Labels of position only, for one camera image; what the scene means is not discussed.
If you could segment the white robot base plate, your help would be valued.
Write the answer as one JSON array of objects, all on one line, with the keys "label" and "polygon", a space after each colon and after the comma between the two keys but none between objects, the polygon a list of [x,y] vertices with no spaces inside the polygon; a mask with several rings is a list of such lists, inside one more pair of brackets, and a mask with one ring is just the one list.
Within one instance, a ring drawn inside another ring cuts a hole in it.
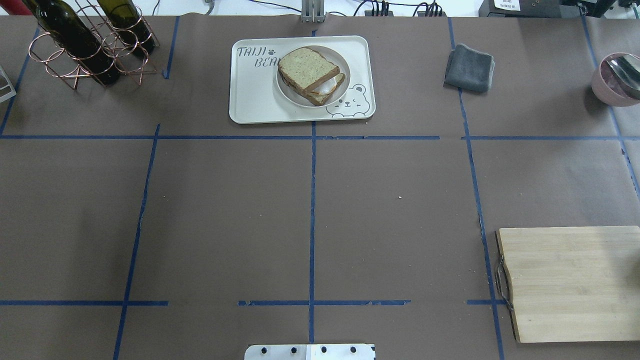
[{"label": "white robot base plate", "polygon": [[373,344],[254,344],[247,347],[245,360],[375,360]]}]

